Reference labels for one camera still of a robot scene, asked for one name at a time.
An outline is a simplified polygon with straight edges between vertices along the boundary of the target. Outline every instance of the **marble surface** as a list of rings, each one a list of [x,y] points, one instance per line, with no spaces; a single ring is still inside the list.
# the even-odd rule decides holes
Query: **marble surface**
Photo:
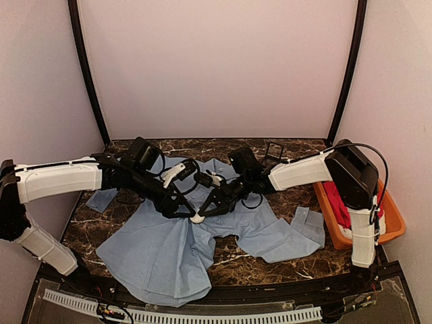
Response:
[[[228,163],[227,154],[241,146],[251,146],[258,159],[263,158],[269,141],[285,146],[284,158],[295,159],[313,154],[325,148],[322,140],[291,139],[192,139],[192,140],[151,140],[168,157],[192,157],[207,161],[213,157]],[[126,150],[131,140],[113,141],[107,152]],[[277,147],[272,146],[274,155]],[[98,258],[95,250],[114,234],[134,213],[140,199],[128,190],[121,190],[104,213],[88,208],[85,203],[92,192],[85,192],[67,228],[63,243],[78,251],[88,268],[95,275],[109,277],[110,274]],[[268,195],[267,199],[278,217],[288,222],[298,206],[321,211],[312,185],[290,188]],[[278,284],[288,281],[316,279],[349,272],[351,250],[337,251],[333,247],[327,228],[325,247],[312,255],[290,261],[269,264],[261,258],[253,258],[236,246],[236,237],[216,239],[215,264],[209,269],[214,286],[246,286]]]

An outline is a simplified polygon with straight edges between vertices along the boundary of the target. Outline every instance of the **orange basket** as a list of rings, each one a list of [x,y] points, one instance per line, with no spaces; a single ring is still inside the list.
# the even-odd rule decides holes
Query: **orange basket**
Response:
[[[317,194],[319,205],[335,249],[347,250],[352,248],[352,240],[346,238],[339,230],[338,222],[336,221],[323,184],[321,182],[316,182],[313,184],[313,188]],[[383,190],[383,183],[381,180],[379,180],[379,189]],[[388,191],[384,194],[382,205],[385,211],[386,233],[379,237],[378,244],[387,243],[405,233],[405,222]]]

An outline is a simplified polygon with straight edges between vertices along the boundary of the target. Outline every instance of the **red cloth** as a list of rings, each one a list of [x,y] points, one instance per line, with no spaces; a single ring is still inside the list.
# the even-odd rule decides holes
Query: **red cloth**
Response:
[[[331,209],[333,209],[333,213],[335,214],[336,221],[343,228],[351,229],[351,217],[348,213],[348,208],[342,202],[340,198],[338,189],[334,182],[325,182],[324,184],[325,192],[327,193],[327,197],[329,199]],[[381,198],[381,193],[378,194],[378,200]],[[378,212],[378,217],[381,218],[384,212],[381,208],[380,212]]]

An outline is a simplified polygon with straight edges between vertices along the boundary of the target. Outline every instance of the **black base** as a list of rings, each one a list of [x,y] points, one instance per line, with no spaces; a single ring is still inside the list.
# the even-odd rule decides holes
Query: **black base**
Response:
[[[414,301],[410,290],[406,283],[406,279],[398,261],[391,263],[384,262],[377,267],[377,280],[374,281],[377,289],[380,289],[380,281],[399,277],[404,291],[406,293],[408,303],[412,312],[412,317],[415,323],[420,323]],[[62,276],[48,265],[41,265],[39,272],[34,281],[30,296],[27,302],[26,311],[22,319],[22,323],[27,323],[30,315],[33,299],[36,294],[40,279],[47,279],[60,283],[60,288],[67,292],[77,293],[76,289],[71,288],[67,282],[62,281]],[[290,283],[279,283],[272,285],[259,286],[219,286],[213,287],[210,292],[200,300],[191,302],[194,305],[233,305],[233,304],[264,304],[269,302],[283,302],[293,300],[296,306],[313,304],[320,306],[323,314],[330,313],[344,305],[343,298],[352,296],[353,274],[347,273],[344,275],[336,275],[322,279],[312,279],[305,281],[296,281]],[[110,300],[116,304],[127,307],[146,306],[145,303],[133,297],[127,289],[118,281],[112,278],[90,275],[89,280],[92,284],[101,289],[104,299]],[[362,292],[372,292],[372,288],[364,289]],[[90,292],[95,298],[99,297],[99,291],[93,290]]]

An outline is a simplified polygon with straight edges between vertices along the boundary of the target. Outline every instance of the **white cable tray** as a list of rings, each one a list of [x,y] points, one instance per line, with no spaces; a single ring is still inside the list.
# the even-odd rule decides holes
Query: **white cable tray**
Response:
[[[96,313],[97,302],[94,300],[74,297],[62,292],[45,289],[43,299],[54,304],[72,309],[79,313],[101,317]],[[110,306],[110,310],[125,314],[120,308]],[[306,308],[301,310],[288,310],[280,313],[256,314],[256,315],[224,315],[224,316],[195,316],[195,315],[178,315],[147,312],[145,310],[136,310],[127,308],[135,323],[154,323],[154,324],[278,324],[278,323],[307,323],[322,319],[321,307]],[[129,317],[125,314],[125,319],[119,323],[131,323]]]

